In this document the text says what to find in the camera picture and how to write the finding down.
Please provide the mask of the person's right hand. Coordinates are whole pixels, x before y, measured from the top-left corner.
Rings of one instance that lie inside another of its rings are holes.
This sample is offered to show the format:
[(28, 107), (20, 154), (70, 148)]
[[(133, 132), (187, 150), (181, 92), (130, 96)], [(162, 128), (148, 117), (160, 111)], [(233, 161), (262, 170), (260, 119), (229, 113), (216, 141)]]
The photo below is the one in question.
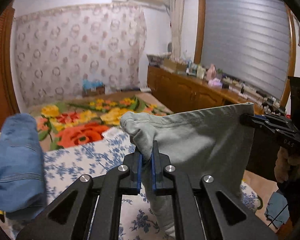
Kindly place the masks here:
[(278, 183), (300, 178), (300, 157), (289, 156), (288, 151), (280, 147), (277, 153), (274, 174)]

